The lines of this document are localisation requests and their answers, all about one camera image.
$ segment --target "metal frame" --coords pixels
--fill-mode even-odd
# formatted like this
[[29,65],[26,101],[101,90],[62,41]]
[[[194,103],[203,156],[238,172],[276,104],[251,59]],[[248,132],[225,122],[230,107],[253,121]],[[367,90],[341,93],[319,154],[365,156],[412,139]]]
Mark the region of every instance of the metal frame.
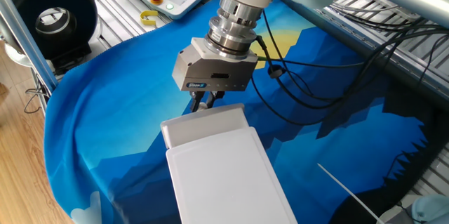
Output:
[[20,17],[14,3],[11,0],[0,0],[0,14],[13,33],[16,41],[33,64],[33,67],[41,76],[42,82],[48,92],[54,92],[58,85],[58,81],[43,58],[42,52],[39,50],[32,35],[29,33],[29,30]]

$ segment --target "black cable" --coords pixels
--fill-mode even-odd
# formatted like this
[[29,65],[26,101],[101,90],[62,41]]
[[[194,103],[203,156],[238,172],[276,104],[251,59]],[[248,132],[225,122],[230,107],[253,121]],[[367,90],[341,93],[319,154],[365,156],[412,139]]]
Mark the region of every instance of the black cable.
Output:
[[[420,22],[422,22],[424,20],[423,17],[418,18],[414,23],[412,23],[409,27],[406,28],[406,30],[404,30],[403,32],[397,33],[395,34],[390,40],[393,40],[397,37],[404,37],[405,35],[407,35],[407,32],[409,30],[414,30],[416,28],[421,28],[423,25],[418,25]],[[383,71],[387,68],[387,65],[389,64],[390,58],[394,55],[394,52],[396,51],[396,49],[402,44],[402,41],[399,41],[397,43],[394,44],[393,48],[390,49],[390,51],[385,55],[385,63],[384,65],[380,68],[379,72],[372,77],[369,81],[367,81],[362,87],[360,87],[359,90],[357,90],[356,92],[359,92],[360,90],[363,90],[365,87],[367,87],[368,85],[370,85],[371,83],[374,82],[374,80],[376,80],[378,77],[380,77],[380,75],[383,73]]]
[[430,34],[449,34],[449,29],[427,30],[427,31],[421,31],[421,32],[416,32],[416,33],[412,33],[412,34],[407,34],[407,35],[404,35],[403,37],[398,37],[395,39],[391,38],[390,40],[388,40],[381,46],[377,47],[373,51],[372,55],[364,62],[365,65],[364,65],[363,69],[359,72],[359,74],[355,78],[355,80],[350,84],[349,88],[347,89],[348,90],[347,93],[350,93],[355,90],[355,87],[360,84],[362,78],[367,74],[367,71],[368,71],[369,67],[373,64],[374,60],[378,57],[378,55],[381,54],[381,52],[386,47],[388,47],[389,45],[395,44],[399,41],[405,41],[407,39],[420,37],[420,36],[424,36],[424,35],[430,35]]
[[303,88],[301,88],[301,86],[300,86],[300,90],[303,92],[303,93],[307,93],[307,94],[310,94],[310,95],[313,95],[313,93],[312,93],[312,91],[311,91],[311,89],[310,89],[310,87],[309,87],[309,84],[307,84],[307,82],[298,74],[298,73],[295,73],[295,72],[292,72],[292,71],[289,71],[291,74],[294,74],[298,79],[300,79],[301,80],[301,82],[304,84],[304,86],[306,86],[306,88],[307,88],[307,90],[309,91],[309,92],[306,92]]
[[330,113],[330,114],[324,116],[323,118],[321,118],[321,119],[319,119],[319,120],[317,120],[317,121],[311,122],[311,123],[300,123],[300,122],[296,122],[296,121],[287,119],[287,118],[285,118],[282,114],[278,113],[278,112],[277,112],[271,105],[269,105],[268,102],[262,97],[262,94],[260,94],[259,89],[258,89],[257,86],[255,85],[254,78],[252,78],[252,77],[251,77],[251,82],[253,83],[254,90],[255,90],[256,94],[259,96],[260,100],[264,103],[264,105],[265,105],[270,111],[272,111],[276,116],[278,116],[279,118],[281,118],[282,120],[284,120],[284,121],[286,121],[286,122],[288,122],[288,123],[290,123],[290,124],[293,124],[293,125],[296,125],[296,126],[311,126],[311,125],[320,123],[320,122],[324,121],[325,119],[327,119],[328,117],[330,117],[330,116],[333,115],[333,113]]
[[[424,35],[430,35],[430,34],[449,34],[449,30],[444,29],[443,27],[440,26],[432,26],[431,28],[434,28],[435,30],[426,30],[426,31],[421,31],[421,32],[416,32],[413,34],[406,34],[408,31],[412,30],[412,29],[420,29],[422,28],[422,26],[409,26],[409,27],[405,27],[403,28],[400,32],[398,32],[397,34],[395,34],[394,37],[392,37],[390,40],[388,40],[387,42],[385,42],[384,44],[382,44],[381,46],[377,47],[372,54],[368,57],[368,59],[363,63],[363,68],[360,70],[360,72],[358,73],[358,75],[356,76],[356,78],[353,80],[353,82],[349,85],[349,88],[347,88],[347,90],[344,92],[344,95],[341,98],[336,98],[334,101],[332,101],[331,103],[327,104],[324,107],[330,107],[332,105],[335,105],[336,103],[340,102],[340,104],[327,116],[325,116],[324,118],[312,123],[312,124],[316,124],[319,122],[322,122],[324,119],[332,116],[333,114],[335,114],[340,108],[341,106],[344,105],[344,103],[349,99],[349,97],[358,91],[361,91],[362,88],[360,88],[359,90],[356,90],[356,87],[360,84],[361,80],[364,78],[364,76],[367,74],[368,69],[371,67],[371,65],[373,64],[373,62],[375,61],[375,59],[377,59],[377,57],[383,52],[383,50],[388,47],[389,45],[392,44],[396,44],[395,47],[398,46],[398,42],[402,42],[405,41],[406,39],[411,39],[411,38],[415,38],[415,37],[420,37],[420,36],[424,36]],[[273,66],[272,64],[272,60],[269,57],[268,54],[268,50],[265,46],[265,44],[263,43],[263,40],[261,39],[261,37],[259,39],[257,39],[260,42],[260,45],[262,46],[262,49],[264,48],[264,52],[266,53],[267,56],[267,61],[270,65],[270,67]],[[285,91],[286,88],[285,86],[283,86],[282,82],[278,80],[279,86]],[[307,125],[311,125],[311,124],[303,124],[303,123],[297,123],[295,121],[291,121],[289,119],[286,119],[285,117],[281,116],[278,112],[276,112],[272,107],[270,107],[268,105],[268,103],[266,101],[263,100],[263,97],[260,95],[260,93],[258,93],[259,97],[261,98],[262,102],[278,117],[284,119],[285,121],[295,124],[295,125],[299,125],[299,126],[307,126]],[[299,104],[303,104],[302,101],[298,100],[297,98],[293,98],[295,101],[299,101]]]
[[[276,49],[276,52],[278,53],[279,60],[282,62],[282,65],[283,65],[283,67],[286,69],[286,72],[287,72],[288,76],[290,77],[290,79],[292,80],[292,82],[296,85],[296,87],[298,87],[301,91],[303,91],[303,89],[301,88],[301,86],[296,82],[295,78],[292,76],[290,70],[288,70],[287,64],[286,64],[286,62],[284,62],[283,56],[281,55],[281,51],[279,50],[278,45],[277,45],[276,42],[274,41],[272,29],[271,29],[271,28],[269,27],[269,25],[268,25],[268,19],[267,19],[267,15],[265,14],[265,9],[262,10],[262,14],[263,14],[264,19],[265,19],[265,25],[267,26],[267,30],[268,30],[269,36],[272,38],[274,48]],[[259,45],[260,45],[260,46],[262,46],[261,42],[264,43],[263,40],[262,40],[262,38],[260,38],[260,39],[257,40],[257,41],[259,42]],[[265,44],[263,44],[263,46],[264,46],[265,48],[262,48],[262,49],[264,49],[265,55],[266,55],[266,57],[267,57],[267,59],[268,59],[268,51],[265,51],[265,49],[267,49],[267,47],[265,46]]]
[[[267,57],[267,61],[268,64],[270,66],[270,68],[273,68],[273,62],[272,59],[269,55],[267,46],[265,45],[265,42],[263,41],[261,36],[257,36],[256,41],[259,43],[260,47],[262,48],[262,50],[265,52],[265,56]],[[336,100],[328,103],[327,105],[322,105],[322,106],[317,106],[317,105],[310,105],[302,100],[300,100],[299,98],[297,98],[295,95],[293,95],[293,93],[291,93],[288,88],[283,84],[283,82],[279,79],[279,77],[276,78],[276,81],[278,82],[279,87],[281,87],[282,91],[285,92],[288,96],[290,96],[290,98],[292,98],[295,102],[297,102],[298,104],[310,108],[310,109],[315,109],[315,110],[319,110],[319,109],[326,109],[329,107],[332,107],[333,105],[335,105],[337,103]]]
[[420,87],[420,84],[422,83],[422,80],[426,74],[426,71],[429,69],[430,64],[432,63],[432,57],[434,56],[436,47],[440,45],[440,41],[443,41],[445,38],[448,38],[448,35],[444,35],[442,37],[440,37],[439,39],[437,39],[434,43],[434,45],[432,46],[432,49],[429,52],[429,62],[427,63],[427,66],[424,68],[424,71],[421,74],[420,80],[418,81],[418,84],[416,86],[416,88]]
[[336,9],[335,7],[332,7],[332,6],[331,6],[331,8],[334,11],[337,11],[337,12],[341,13],[344,17],[350,16],[350,18],[354,18],[354,19],[366,22],[366,23],[371,24],[371,25],[379,25],[379,26],[384,26],[384,27],[406,27],[406,26],[411,24],[411,23],[388,24],[388,23],[375,22],[375,21],[366,20],[364,18],[358,17],[358,16],[356,16],[354,14],[351,14],[351,13],[348,13],[346,11],[343,11],[343,10],[340,10],[340,9]]
[[[276,52],[278,53],[279,60],[282,62],[282,65],[283,65],[284,68],[286,69],[286,72],[287,72],[288,76],[290,77],[290,79],[293,81],[293,83],[294,83],[294,84],[295,84],[295,85],[296,85],[296,86],[297,86],[303,93],[305,93],[305,94],[308,95],[309,97],[315,98],[315,99],[317,99],[317,100],[322,100],[322,101],[328,102],[328,101],[330,100],[329,98],[322,98],[322,97],[315,96],[315,95],[310,91],[310,88],[309,88],[309,87],[307,87],[307,88],[309,89],[309,91],[310,91],[310,93],[308,93],[308,92],[304,91],[304,90],[301,88],[301,86],[295,81],[295,79],[293,78],[293,76],[292,76],[292,74],[291,74],[291,71],[288,70],[288,66],[287,66],[286,60],[283,59],[283,56],[281,55],[281,51],[279,50],[279,47],[278,47],[276,41],[274,40],[274,36],[273,36],[273,33],[272,33],[272,29],[269,27],[269,23],[268,23],[268,19],[267,19],[267,14],[265,14],[265,10],[262,10],[262,14],[263,14],[263,16],[264,16],[264,21],[265,21],[265,25],[267,26],[267,30],[268,30],[269,36],[270,36],[270,38],[271,38],[271,40],[272,40],[272,42],[273,42],[273,45],[274,45],[274,48],[276,49]],[[273,67],[272,59],[269,57],[267,47],[265,46],[262,37],[258,37],[258,38],[257,38],[257,42],[259,42],[259,45],[262,47],[262,50],[264,50],[265,56],[266,56],[267,60],[269,61],[269,62],[268,62],[268,63],[269,63],[269,66],[270,66],[270,67]],[[332,105],[335,104],[335,103],[333,103],[332,105],[324,105],[324,106],[309,105],[309,104],[307,104],[307,103],[305,103],[305,102],[299,100],[298,98],[296,98],[296,97],[295,97],[295,96],[294,96],[294,95],[293,95],[293,94],[292,94],[292,93],[291,93],[291,92],[290,92],[290,91],[283,85],[282,81],[281,81],[279,78],[276,78],[276,80],[277,80],[279,86],[283,89],[284,92],[286,92],[286,93],[287,93],[287,94],[288,94],[294,101],[296,101],[297,103],[299,103],[299,104],[301,104],[301,105],[304,105],[305,107],[308,107],[308,108],[311,108],[311,109],[325,109],[325,108],[331,107]]]
[[[262,56],[259,57],[259,60],[261,61],[266,61],[266,58],[263,58]],[[273,59],[272,61],[275,62],[281,62],[281,59]],[[319,64],[314,64],[314,63],[307,63],[307,62],[295,62],[292,60],[283,60],[286,63],[290,63],[290,64],[294,64],[294,65],[303,65],[303,66],[310,66],[310,67],[322,67],[322,68],[327,68],[327,69],[344,69],[344,68],[350,68],[350,67],[360,67],[363,65],[363,62],[359,62],[359,63],[354,63],[354,64],[350,64],[350,65],[319,65]]]

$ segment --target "yellow pattern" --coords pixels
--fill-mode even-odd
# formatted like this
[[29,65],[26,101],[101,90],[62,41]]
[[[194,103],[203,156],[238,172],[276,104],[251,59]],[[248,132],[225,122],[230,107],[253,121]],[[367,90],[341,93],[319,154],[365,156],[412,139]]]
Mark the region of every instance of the yellow pattern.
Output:
[[[292,30],[273,31],[274,41],[278,45],[283,58],[287,55],[288,51],[290,50],[290,47],[294,46],[296,44],[300,35],[301,35],[301,31],[292,31]],[[272,39],[270,38],[268,32],[262,33],[261,36],[264,39],[265,44],[267,45],[270,57],[273,59],[279,58],[278,53],[276,52],[276,49],[274,48]],[[254,53],[256,53],[258,56],[265,57],[264,51],[260,48],[260,46],[257,42],[254,42],[251,45],[251,50]],[[261,69],[263,67],[265,67],[265,62],[258,62],[256,69]]]

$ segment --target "sticker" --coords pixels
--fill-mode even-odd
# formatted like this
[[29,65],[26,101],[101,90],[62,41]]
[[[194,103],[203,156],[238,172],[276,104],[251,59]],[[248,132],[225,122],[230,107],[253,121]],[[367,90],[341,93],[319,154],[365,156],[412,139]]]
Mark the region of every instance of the sticker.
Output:
[[220,39],[221,39],[221,36],[218,35],[218,34],[216,34],[216,33],[214,33],[214,32],[212,32],[212,34],[211,34],[210,37],[211,37],[212,40],[214,40],[214,41],[220,41]]
[[205,88],[206,83],[187,83],[187,88]]

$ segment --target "wooden floor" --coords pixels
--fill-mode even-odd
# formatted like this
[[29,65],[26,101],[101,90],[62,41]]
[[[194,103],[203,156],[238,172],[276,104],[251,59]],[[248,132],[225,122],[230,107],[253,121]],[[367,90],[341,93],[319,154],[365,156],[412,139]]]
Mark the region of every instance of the wooden floor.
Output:
[[[0,224],[72,223],[48,184],[43,113],[23,112],[28,88],[34,88],[30,69],[15,64],[0,44]],[[35,98],[28,110],[38,107]]]

